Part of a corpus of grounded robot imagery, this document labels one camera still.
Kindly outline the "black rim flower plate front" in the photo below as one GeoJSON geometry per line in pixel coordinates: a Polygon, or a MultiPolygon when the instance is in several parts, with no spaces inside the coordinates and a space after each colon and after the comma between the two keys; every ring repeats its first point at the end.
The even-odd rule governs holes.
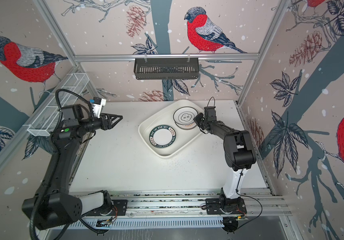
{"type": "Polygon", "coordinates": [[[191,130],[197,126],[195,117],[198,114],[198,111],[192,107],[182,107],[174,112],[173,120],[179,128],[191,130]]]}

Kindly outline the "white plastic bin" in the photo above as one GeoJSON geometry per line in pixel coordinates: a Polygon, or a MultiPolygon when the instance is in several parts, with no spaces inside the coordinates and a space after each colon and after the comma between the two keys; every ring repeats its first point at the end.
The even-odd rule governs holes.
{"type": "Polygon", "coordinates": [[[174,120],[174,112],[182,107],[192,107],[198,111],[198,113],[204,113],[203,108],[199,107],[197,104],[189,100],[179,100],[170,104],[155,114],[151,115],[149,118],[144,120],[138,127],[138,133],[145,143],[145,145],[159,158],[169,159],[172,156],[176,155],[183,148],[188,146],[196,138],[199,137],[201,131],[198,126],[191,130],[183,130],[179,128],[174,120]],[[149,134],[151,130],[158,125],[168,125],[171,126],[177,134],[175,142],[168,148],[155,148],[151,145],[149,140],[149,134]]]}

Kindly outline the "green rim plate front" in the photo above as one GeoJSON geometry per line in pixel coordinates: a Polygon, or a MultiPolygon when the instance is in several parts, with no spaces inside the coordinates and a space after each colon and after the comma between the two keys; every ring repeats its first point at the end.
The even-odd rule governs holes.
{"type": "Polygon", "coordinates": [[[159,149],[171,146],[175,142],[176,137],[176,131],[168,125],[158,125],[149,134],[151,145],[159,149]]]}

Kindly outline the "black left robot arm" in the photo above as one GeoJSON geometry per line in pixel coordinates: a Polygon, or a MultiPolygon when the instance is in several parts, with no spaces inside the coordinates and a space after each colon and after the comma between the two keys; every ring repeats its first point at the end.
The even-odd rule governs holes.
{"type": "Polygon", "coordinates": [[[60,239],[70,225],[80,221],[97,235],[105,235],[106,230],[98,230],[83,220],[89,212],[103,208],[108,212],[119,211],[106,190],[97,191],[78,198],[69,194],[69,180],[76,154],[86,134],[96,134],[97,130],[111,130],[123,116],[102,113],[106,100],[95,97],[86,100],[66,89],[55,92],[59,118],[49,137],[53,150],[45,176],[31,199],[25,199],[22,211],[29,218],[29,235],[37,240],[37,230],[47,230],[62,226],[56,239],[60,239]]]}

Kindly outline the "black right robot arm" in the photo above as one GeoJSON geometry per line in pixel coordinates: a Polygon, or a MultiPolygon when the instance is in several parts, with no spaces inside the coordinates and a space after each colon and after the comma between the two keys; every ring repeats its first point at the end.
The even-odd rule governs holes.
{"type": "Polygon", "coordinates": [[[251,135],[248,131],[235,130],[218,121],[214,107],[205,107],[204,112],[199,113],[194,121],[202,133],[223,140],[225,161],[232,172],[230,180],[221,189],[219,202],[224,213],[231,213],[240,208],[245,175],[257,160],[251,135]]]}

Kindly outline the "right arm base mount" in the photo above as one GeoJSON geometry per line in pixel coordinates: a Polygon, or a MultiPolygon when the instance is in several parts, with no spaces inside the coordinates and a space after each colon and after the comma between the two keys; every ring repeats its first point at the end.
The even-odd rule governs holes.
{"type": "Polygon", "coordinates": [[[244,199],[205,199],[203,206],[208,215],[246,215],[244,199]]]}

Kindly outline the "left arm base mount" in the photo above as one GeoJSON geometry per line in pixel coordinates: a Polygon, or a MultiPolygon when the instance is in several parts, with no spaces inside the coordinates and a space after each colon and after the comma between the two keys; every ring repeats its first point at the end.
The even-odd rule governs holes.
{"type": "Polygon", "coordinates": [[[113,200],[113,206],[108,209],[103,207],[92,210],[87,214],[88,217],[107,217],[125,216],[128,207],[128,200],[113,200]]]}

